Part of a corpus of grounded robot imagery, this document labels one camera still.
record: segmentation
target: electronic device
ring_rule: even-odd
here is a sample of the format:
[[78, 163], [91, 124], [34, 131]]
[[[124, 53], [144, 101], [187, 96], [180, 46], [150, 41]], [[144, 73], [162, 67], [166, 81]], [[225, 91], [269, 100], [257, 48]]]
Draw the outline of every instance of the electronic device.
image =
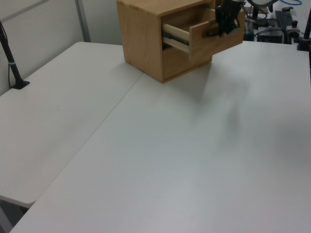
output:
[[266, 43], [283, 43], [283, 32], [281, 28], [265, 28], [260, 27], [258, 28], [258, 42], [266, 42]]
[[[247, 0], [254, 7], [270, 7], [273, 3], [278, 0]], [[237, 21], [237, 16], [239, 10], [244, 8], [246, 0], [223, 0], [222, 5], [216, 7], [216, 22], [219, 25], [219, 36], [224, 36], [225, 34], [233, 33], [239, 26], [239, 22]], [[291, 18], [291, 14], [287, 11], [290, 11], [291, 8], [283, 9], [283, 12], [277, 13], [276, 16], [279, 20], [279, 27], [283, 27], [282, 29], [286, 32], [286, 28], [291, 26], [293, 29], [296, 27], [296, 23], [293, 25], [293, 19]], [[309, 18], [306, 26], [306, 30], [303, 37], [299, 37], [296, 42], [298, 42], [297, 50], [302, 51], [311, 51], [310, 48], [310, 32], [311, 32], [311, 9], [309, 13]]]
[[293, 17], [289, 12], [276, 11], [276, 21], [279, 28], [285, 32], [287, 26], [292, 26]]

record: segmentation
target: open drawer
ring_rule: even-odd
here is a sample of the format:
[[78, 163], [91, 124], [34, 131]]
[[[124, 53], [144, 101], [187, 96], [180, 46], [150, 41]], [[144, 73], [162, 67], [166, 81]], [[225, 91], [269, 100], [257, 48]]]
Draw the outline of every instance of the open drawer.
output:
[[189, 54], [191, 64], [238, 45], [243, 41], [245, 13], [238, 16], [240, 28], [224, 37], [208, 36], [218, 30], [215, 10], [199, 5], [162, 17], [162, 41]]

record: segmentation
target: white wall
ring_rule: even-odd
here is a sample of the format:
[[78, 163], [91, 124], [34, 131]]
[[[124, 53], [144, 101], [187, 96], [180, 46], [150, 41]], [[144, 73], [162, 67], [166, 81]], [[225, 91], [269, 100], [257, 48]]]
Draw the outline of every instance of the white wall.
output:
[[[22, 78], [83, 41], [74, 0], [49, 0], [3, 23]], [[8, 62], [0, 47], [0, 95], [8, 88]]]
[[91, 41], [121, 45], [116, 0], [83, 0]]
[[37, 3], [43, 1], [45, 0], [0, 0], [0, 19], [3, 21], [6, 17], [16, 14], [19, 15], [20, 11], [24, 11], [24, 9], [35, 6]]

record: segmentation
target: light wood panel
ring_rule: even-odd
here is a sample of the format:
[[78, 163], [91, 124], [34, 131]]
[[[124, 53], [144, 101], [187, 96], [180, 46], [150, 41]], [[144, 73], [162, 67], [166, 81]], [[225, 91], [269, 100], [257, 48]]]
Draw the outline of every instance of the light wood panel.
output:
[[245, 24], [244, 11], [240, 11], [238, 19], [240, 28], [235, 33], [224, 37], [207, 36], [207, 32], [214, 32], [218, 29], [216, 20], [190, 27], [190, 62], [195, 64], [216, 53], [242, 43]]
[[163, 37], [162, 38], [163, 42], [168, 44], [168, 45], [171, 45], [179, 50], [182, 50], [183, 52], [186, 52], [187, 54], [189, 54], [189, 46], [188, 45], [185, 45], [183, 43], [180, 43], [176, 40], [173, 40], [173, 39], [169, 39], [169, 38], [166, 38], [166, 37]]
[[180, 75], [191, 72], [211, 63], [212, 57], [201, 60], [196, 64], [189, 63], [189, 55], [177, 48], [169, 48], [163, 51], [164, 81], [174, 79]]
[[180, 28], [189, 32], [190, 26], [211, 20], [210, 8], [207, 5], [195, 6], [183, 11], [179, 11], [162, 17], [162, 24]]
[[166, 32], [166, 33], [170, 33], [174, 36], [177, 36], [180, 39], [189, 41], [189, 37], [190, 37], [189, 32], [184, 31], [180, 28], [176, 28], [176, 27], [173, 27], [171, 25], [164, 24], [164, 25], [162, 25], [162, 31]]
[[[250, 6], [245, 7], [245, 9], [246, 9], [246, 12], [247, 12], [248, 14], [252, 14], [253, 11], [254, 11], [254, 8], [253, 8], [253, 7], [250, 7]], [[261, 9], [264, 13], [266, 13], [266, 14], [269, 13], [268, 7], [260, 7], [260, 9]]]
[[204, 3], [213, 4], [214, 0], [118, 0], [118, 3], [160, 17]]
[[125, 60], [162, 82], [160, 18], [123, 4], [117, 7]]

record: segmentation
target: blue cable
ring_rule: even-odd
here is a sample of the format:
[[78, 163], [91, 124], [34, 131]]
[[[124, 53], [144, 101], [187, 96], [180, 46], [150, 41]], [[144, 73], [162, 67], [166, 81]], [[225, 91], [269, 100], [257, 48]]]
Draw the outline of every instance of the blue cable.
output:
[[302, 1], [300, 1], [300, 0], [293, 0], [293, 1], [296, 1], [296, 2], [298, 2], [298, 3], [289, 3], [289, 2], [286, 2], [286, 1], [284, 1], [284, 0], [280, 0], [282, 3], [285, 3], [285, 4], [287, 4], [287, 5], [291, 5], [291, 6], [299, 6], [299, 5], [302, 5]]

